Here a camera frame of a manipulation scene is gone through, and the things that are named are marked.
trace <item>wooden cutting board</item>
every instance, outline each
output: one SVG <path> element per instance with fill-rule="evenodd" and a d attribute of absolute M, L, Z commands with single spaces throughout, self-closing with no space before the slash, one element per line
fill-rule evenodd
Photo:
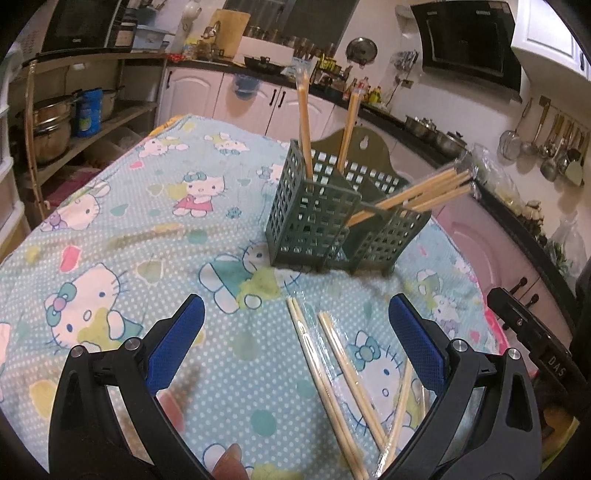
<path fill-rule="evenodd" d="M 246 24 L 250 18 L 250 14 L 236 12 L 234 10 L 224 10 L 222 8 L 218 8 L 213 13 L 212 19 L 209 21 L 209 26 L 214 26 L 217 21 L 222 24 L 216 44 L 220 50 L 224 51 L 224 57 L 234 58 L 234 55 L 238 51 L 238 45 L 240 45 L 242 40 L 242 34 L 244 33 Z"/>

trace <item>hello kitty tablecloth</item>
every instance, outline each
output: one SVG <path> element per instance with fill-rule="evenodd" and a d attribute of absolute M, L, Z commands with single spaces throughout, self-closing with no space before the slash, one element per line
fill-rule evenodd
<path fill-rule="evenodd" d="M 158 399 L 209 469 L 237 442 L 253 480 L 348 475 L 287 293 L 337 319 L 385 428 L 405 359 L 387 322 L 392 295 L 404 292 L 476 350 L 506 348 L 473 270 L 433 220 L 389 279 L 271 268 L 264 227 L 287 147 L 211 119 L 172 120 L 69 198 L 2 264 L 0 407 L 42 465 L 69 349 L 115 349 L 170 317 L 190 293 L 203 297 L 205 327 Z M 377 449 L 335 365 L 330 373 L 371 471 Z M 116 390 L 112 397 L 133 451 L 145 457 Z M 399 447 L 417 423 L 412 395 Z"/>

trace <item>blue gripper pad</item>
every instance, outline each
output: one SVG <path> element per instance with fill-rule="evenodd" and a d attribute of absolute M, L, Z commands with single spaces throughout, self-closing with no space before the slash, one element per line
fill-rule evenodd
<path fill-rule="evenodd" d="M 146 385 L 150 395 L 170 386 L 178 368 L 205 322 L 205 305 L 201 297 L 191 295 L 174 314 L 173 325 L 148 360 Z"/>
<path fill-rule="evenodd" d="M 430 327 L 430 325 L 426 322 L 432 323 L 443 336 L 445 333 L 435 322 L 424 320 L 402 293 L 390 300 L 388 317 L 421 383 L 425 388 L 440 395 L 445 388 L 449 368 L 447 353 L 441 349 L 440 341 L 436 343 L 436 340 L 441 339 L 433 339 L 427 333 L 426 326 Z"/>

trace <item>black countertop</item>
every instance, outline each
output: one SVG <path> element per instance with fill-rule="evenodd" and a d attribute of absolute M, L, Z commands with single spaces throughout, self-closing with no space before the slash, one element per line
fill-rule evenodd
<path fill-rule="evenodd" d="M 263 82 L 272 83 L 278 86 L 291 88 L 295 88 L 296 86 L 295 83 L 287 77 L 258 73 L 232 63 L 182 61 L 171 65 L 248 75 Z M 310 94 L 328 100 L 342 108 L 346 109 L 348 107 L 348 102 L 342 100 L 334 101 L 334 99 L 331 99 L 326 95 L 323 90 L 314 86 L 310 87 Z M 394 137 L 402 145 L 428 162 L 433 168 L 439 168 L 442 165 L 449 163 L 449 159 L 444 157 L 434 147 L 424 143 L 422 140 L 407 132 L 404 129 L 404 123 L 397 118 L 363 106 L 359 110 L 359 117 Z M 540 274 L 541 279 L 553 295 L 558 307 L 564 315 L 564 319 L 570 330 L 573 332 L 580 316 L 580 306 L 563 276 L 551 262 L 548 255 L 546 255 L 541 245 L 526 230 L 517 217 L 515 217 L 515 215 L 493 194 L 489 193 L 484 188 L 481 188 L 480 191 L 482 193 L 482 197 L 479 200 L 480 205 L 499 223 L 499 225 L 503 227 L 505 232 L 507 232 L 511 239 L 519 246 L 521 251 Z"/>

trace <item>range hood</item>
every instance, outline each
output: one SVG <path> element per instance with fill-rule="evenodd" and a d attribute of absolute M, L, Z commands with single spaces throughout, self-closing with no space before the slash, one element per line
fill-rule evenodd
<path fill-rule="evenodd" d="M 506 2 L 454 0 L 412 7 L 423 70 L 459 75 L 521 101 L 521 65 L 511 50 L 515 20 Z"/>

